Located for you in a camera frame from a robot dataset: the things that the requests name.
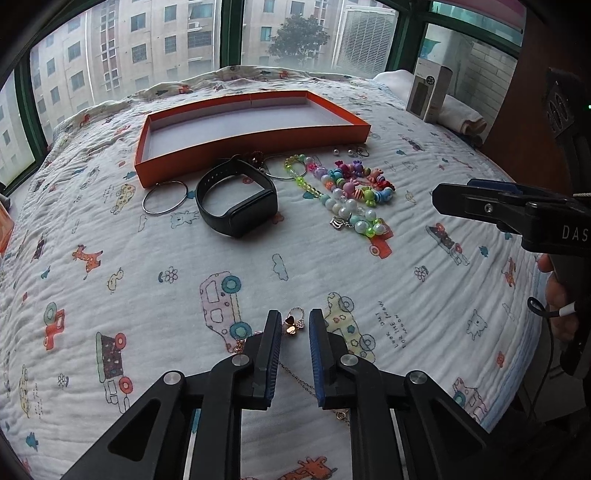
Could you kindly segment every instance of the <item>white cable tip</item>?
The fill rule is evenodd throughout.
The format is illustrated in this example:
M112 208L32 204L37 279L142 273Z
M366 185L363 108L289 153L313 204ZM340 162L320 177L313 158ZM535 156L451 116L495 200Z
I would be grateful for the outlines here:
M567 315L571 315L574 313L574 302L565 305L558 311L561 317L566 317Z

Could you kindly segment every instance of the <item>bed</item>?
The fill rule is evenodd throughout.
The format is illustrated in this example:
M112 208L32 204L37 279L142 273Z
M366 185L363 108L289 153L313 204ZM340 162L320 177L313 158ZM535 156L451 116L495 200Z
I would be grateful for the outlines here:
M310 90L372 125L363 163L396 186L377 207L387 234L338 231L286 181L279 214L240 240L200 219L198 174L183 179L191 191L175 211L144 213L133 159L145 116L265 89ZM296 153L331 168L355 147ZM439 183L474 177L509 180L385 86L338 74L228 67L78 113L56 128L0 271L0 427L33 478L58 479L163 372L211 369L269 309L307 318L319 307L352 351L396 374L424 370L490 431L537 345L525 299L543 282L519 237L432 206ZM251 187L212 191L212 213ZM243 416L242 477L351 478L348 421L317 408L305 329L284 338L280 360L272 407Z

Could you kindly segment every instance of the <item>black smartwatch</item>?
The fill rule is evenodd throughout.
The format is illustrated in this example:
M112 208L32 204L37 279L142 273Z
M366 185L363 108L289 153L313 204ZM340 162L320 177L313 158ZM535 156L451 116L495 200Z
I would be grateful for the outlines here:
M202 205L207 192L218 182L234 175L244 174L257 182L263 191L243 200L222 216L209 213ZM230 159L208 171L199 183L195 200L201 217L215 231L240 238L277 213L277 189L272 180L243 160Z

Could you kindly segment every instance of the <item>product box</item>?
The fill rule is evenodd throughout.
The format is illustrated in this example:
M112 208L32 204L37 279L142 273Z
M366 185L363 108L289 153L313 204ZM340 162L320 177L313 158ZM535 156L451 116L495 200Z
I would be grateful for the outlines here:
M262 151L363 144L371 125L307 90L245 93L148 115L134 166L143 187Z
M439 118L453 72L431 60L418 59L414 69L413 88L408 97L407 112L428 124Z

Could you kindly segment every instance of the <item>silver bangle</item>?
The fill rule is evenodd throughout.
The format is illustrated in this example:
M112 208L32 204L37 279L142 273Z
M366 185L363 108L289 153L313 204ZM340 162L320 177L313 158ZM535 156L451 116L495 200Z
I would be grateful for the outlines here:
M152 193L158 187L161 187L162 185L166 185L169 183L180 183L183 187L185 187L185 194L184 194L182 200L180 202L178 202L174 207L169 208L168 210L163 210L162 212L149 212L148 209L146 208L145 204L146 204L146 200L150 196L150 193ZM144 197L144 200L142 201L142 208L144 209L144 212L146 212L148 215L162 215L163 213L172 212L175 208L181 206L182 203L187 199L188 196L189 196L189 187L187 187L187 184L185 182L179 181L179 180L164 181L162 183L157 183L156 185L154 185L152 190L150 190L148 193L146 193L146 196Z
M267 160L269 160L270 158L284 158L287 160L289 157L287 155L271 155L270 157L267 157L262 161L262 167L259 168L259 171L263 172L265 175L267 175L267 177L275 179L275 180L294 181L296 179L295 177L275 177L274 175L271 175L269 173L269 167L267 167L267 163L266 163ZM302 162L299 158L298 158L298 162L304 166L304 173L302 175L300 175L300 177L303 177L308 172L308 168L306 167L306 164L304 162Z

